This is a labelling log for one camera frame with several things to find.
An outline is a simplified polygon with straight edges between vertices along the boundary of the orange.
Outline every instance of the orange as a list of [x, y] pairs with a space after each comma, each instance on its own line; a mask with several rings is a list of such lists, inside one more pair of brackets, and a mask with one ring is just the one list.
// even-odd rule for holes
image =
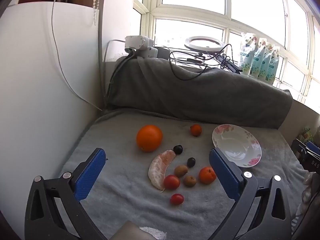
[[146, 125], [139, 130], [136, 140], [142, 151], [152, 152], [161, 144], [162, 132], [155, 125]]
[[190, 132], [193, 136], [199, 136], [202, 133], [202, 128], [199, 124], [190, 126]]
[[211, 167], [204, 167], [199, 172], [199, 180], [203, 184], [210, 184], [214, 182], [217, 175], [214, 173], [213, 168]]

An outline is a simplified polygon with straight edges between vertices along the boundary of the white plate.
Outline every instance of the white plate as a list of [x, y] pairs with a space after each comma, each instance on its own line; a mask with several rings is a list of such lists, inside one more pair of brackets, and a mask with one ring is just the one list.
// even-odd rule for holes
[[239, 167], [253, 167], [261, 159], [259, 142], [251, 133], [239, 126], [219, 125], [212, 132], [212, 142], [229, 161]]

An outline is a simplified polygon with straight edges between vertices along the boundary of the wall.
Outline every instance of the wall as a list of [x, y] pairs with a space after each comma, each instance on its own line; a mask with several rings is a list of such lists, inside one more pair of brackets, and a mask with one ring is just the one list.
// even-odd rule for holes
[[[130, 15], [133, 0], [104, 0], [102, 11], [102, 52], [103, 60], [106, 46], [110, 40], [123, 40], [130, 35]], [[108, 47], [107, 60], [115, 59], [124, 54], [124, 43], [114, 41]], [[110, 77], [113, 69], [106, 69], [106, 76]]]
[[[51, 2], [19, 4], [8, 7], [0, 18], [0, 210], [22, 239], [33, 178], [56, 177], [68, 151], [97, 114], [62, 79], [51, 8]], [[69, 83], [101, 107], [93, 9], [56, 3], [53, 24]]]
[[292, 141], [302, 132], [305, 126], [309, 126], [311, 133], [315, 134], [320, 125], [320, 115], [305, 106], [304, 104], [293, 100], [290, 111], [279, 128], [279, 131], [291, 145]]

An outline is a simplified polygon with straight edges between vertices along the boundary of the metal screw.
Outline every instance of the metal screw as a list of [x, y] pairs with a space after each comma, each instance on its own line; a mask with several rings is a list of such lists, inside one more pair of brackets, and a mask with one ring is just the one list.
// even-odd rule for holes
[[281, 177], [279, 175], [275, 175], [274, 178], [276, 181], [281, 181]]
[[243, 173], [243, 175], [244, 175], [246, 178], [251, 178], [251, 177], [252, 177], [252, 174], [251, 174], [251, 172], [249, 172], [249, 171], [245, 171], [245, 172]]
[[70, 172], [66, 172], [66, 173], [64, 173], [64, 174], [62, 175], [62, 177], [63, 177], [64, 179], [69, 179], [69, 178], [71, 177], [71, 173], [70, 173]]
[[41, 176], [36, 176], [35, 177], [35, 182], [39, 182], [39, 181], [41, 181]]

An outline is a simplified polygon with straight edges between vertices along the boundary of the red tomato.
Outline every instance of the red tomato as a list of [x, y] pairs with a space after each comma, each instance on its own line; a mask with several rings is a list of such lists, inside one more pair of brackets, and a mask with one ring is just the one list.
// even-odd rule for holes
[[173, 194], [170, 198], [170, 203], [172, 205], [180, 205], [184, 201], [184, 198], [181, 194]]
[[163, 185], [166, 189], [176, 189], [180, 186], [180, 180], [177, 176], [168, 175], [164, 178]]

